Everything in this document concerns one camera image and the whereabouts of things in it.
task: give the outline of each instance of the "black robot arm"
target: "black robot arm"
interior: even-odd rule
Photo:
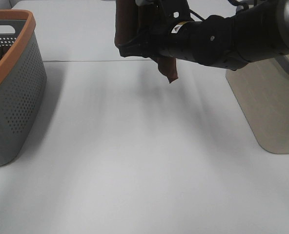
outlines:
[[[289,54],[289,0],[266,0],[235,16],[194,21],[187,0],[136,0],[155,4],[154,23],[126,44],[122,57],[173,57],[231,70]]]

